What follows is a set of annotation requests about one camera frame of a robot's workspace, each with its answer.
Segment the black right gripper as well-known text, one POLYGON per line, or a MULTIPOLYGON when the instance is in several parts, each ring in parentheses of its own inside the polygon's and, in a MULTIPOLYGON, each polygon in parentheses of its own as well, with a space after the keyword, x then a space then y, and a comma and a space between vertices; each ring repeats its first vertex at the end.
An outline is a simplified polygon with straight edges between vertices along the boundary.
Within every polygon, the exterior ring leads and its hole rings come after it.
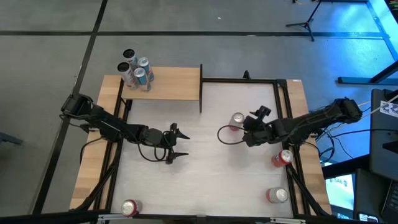
POLYGON ((256 111, 249 113, 255 118, 248 116, 248 120, 243 122, 243 141, 248 147, 260 146, 261 144, 275 144, 282 141, 272 127, 272 122, 264 123, 262 120, 265 116, 269 116, 271 109, 266 106, 260 106, 256 111))

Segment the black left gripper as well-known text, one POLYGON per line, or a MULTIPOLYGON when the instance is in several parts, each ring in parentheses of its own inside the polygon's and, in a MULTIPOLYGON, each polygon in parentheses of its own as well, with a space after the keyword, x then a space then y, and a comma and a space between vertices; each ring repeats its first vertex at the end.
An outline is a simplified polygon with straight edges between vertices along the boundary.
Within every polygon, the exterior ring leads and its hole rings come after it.
POLYGON ((144 144, 154 148, 156 162, 164 161, 166 164, 172 164, 176 158, 188 155, 186 152, 174 152, 173 147, 176 145, 176 138, 190 139, 176 127, 175 123, 172 123, 168 131, 162 132, 154 128, 148 129, 144 135, 144 144), (158 148, 164 150, 162 157, 157 154, 158 148))

